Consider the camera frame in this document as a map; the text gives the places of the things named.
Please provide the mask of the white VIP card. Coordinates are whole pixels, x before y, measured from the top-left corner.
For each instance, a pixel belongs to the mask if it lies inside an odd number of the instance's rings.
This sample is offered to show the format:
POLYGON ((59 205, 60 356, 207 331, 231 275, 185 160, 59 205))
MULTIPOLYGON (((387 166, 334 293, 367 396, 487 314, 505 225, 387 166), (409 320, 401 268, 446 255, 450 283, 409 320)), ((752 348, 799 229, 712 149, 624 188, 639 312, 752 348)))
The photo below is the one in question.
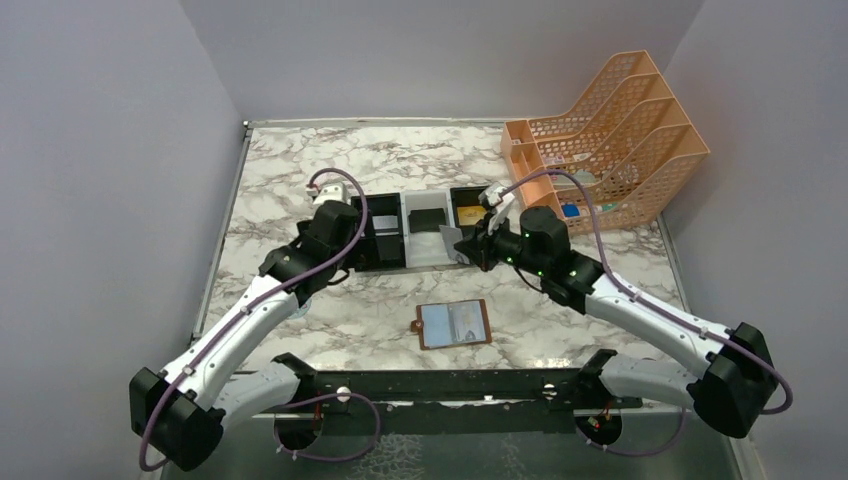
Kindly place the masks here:
POLYGON ((464 255, 459 253, 455 248, 455 244, 463 239, 462 230, 458 227, 440 225, 439 231, 447 257, 456 263, 465 264, 466 259, 464 255))

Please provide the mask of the brown leather card holder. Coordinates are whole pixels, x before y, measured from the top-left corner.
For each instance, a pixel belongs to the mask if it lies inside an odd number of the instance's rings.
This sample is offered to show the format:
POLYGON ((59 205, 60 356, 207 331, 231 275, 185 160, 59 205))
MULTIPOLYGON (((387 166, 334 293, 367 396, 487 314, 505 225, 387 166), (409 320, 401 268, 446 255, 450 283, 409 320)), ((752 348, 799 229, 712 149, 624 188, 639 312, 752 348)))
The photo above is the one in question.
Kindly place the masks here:
POLYGON ((421 350, 489 344, 493 341, 484 299, 417 305, 410 331, 421 350))

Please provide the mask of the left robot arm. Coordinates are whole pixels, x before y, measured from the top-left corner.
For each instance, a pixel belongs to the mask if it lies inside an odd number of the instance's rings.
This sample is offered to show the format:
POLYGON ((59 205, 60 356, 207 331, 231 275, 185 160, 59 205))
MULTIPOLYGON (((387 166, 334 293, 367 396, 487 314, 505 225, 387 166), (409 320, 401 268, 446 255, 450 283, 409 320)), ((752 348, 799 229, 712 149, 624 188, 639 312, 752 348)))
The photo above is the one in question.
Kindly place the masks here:
POLYGON ((295 239, 266 255, 209 332, 164 367, 143 367, 132 377, 130 423, 141 440, 142 471, 169 463, 191 471, 211 456, 228 426, 293 397, 301 381, 289 367, 268 367, 242 380, 232 375, 276 326, 329 286, 368 219, 367 207, 318 202, 295 239))

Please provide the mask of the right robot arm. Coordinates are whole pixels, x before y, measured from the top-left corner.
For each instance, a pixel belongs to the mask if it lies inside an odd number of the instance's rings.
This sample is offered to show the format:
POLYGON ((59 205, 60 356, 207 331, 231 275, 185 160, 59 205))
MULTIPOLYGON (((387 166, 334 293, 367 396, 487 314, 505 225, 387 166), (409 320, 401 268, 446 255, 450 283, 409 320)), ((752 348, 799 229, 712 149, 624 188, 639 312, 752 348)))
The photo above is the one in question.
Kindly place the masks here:
POLYGON ((612 354, 597 366, 596 387, 613 397, 641 397, 693 410, 715 431, 744 438, 779 381, 763 333, 700 319, 648 295, 601 261, 578 252, 548 207, 520 216, 520 230, 483 218, 454 250, 490 271, 500 263, 535 275, 554 303, 607 321, 674 359, 673 364, 612 354))

